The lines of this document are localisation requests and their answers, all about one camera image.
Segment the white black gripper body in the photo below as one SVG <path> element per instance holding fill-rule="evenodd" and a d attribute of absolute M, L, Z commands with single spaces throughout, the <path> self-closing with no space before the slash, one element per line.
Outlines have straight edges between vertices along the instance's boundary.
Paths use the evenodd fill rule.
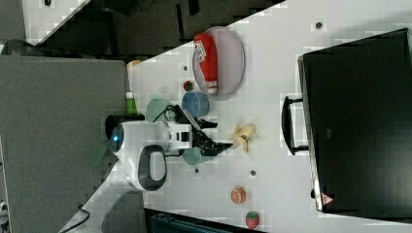
<path fill-rule="evenodd" d="M 174 120 L 167 121 L 169 130 L 169 148 L 171 150 L 188 150 L 204 146 L 203 131 L 196 119 L 179 105 L 169 105 L 166 111 L 174 113 Z"/>

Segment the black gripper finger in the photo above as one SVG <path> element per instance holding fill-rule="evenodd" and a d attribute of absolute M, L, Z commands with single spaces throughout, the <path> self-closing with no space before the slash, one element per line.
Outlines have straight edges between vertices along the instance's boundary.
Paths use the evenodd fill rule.
<path fill-rule="evenodd" d="M 211 139 L 207 139 L 200 147 L 202 156 L 217 156 L 221 152 L 230 149 L 233 146 L 228 142 L 215 142 Z"/>
<path fill-rule="evenodd" d="M 215 122 L 211 122 L 202 118 L 197 120 L 197 124 L 201 129 L 216 128 L 218 126 Z"/>

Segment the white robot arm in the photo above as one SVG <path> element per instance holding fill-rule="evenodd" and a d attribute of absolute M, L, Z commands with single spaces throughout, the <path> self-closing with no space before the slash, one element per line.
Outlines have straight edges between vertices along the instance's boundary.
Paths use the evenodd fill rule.
<path fill-rule="evenodd" d="M 232 147 L 229 141 L 215 142 L 205 128 L 213 122 L 198 119 L 178 105 L 170 120 L 127 120 L 118 124 L 109 139 L 108 149 L 118 158 L 107 178 L 83 203 L 58 233 L 102 233 L 107 214 L 130 191 L 157 191 L 167 180 L 168 156 L 181 156 L 186 150 L 215 157 Z"/>

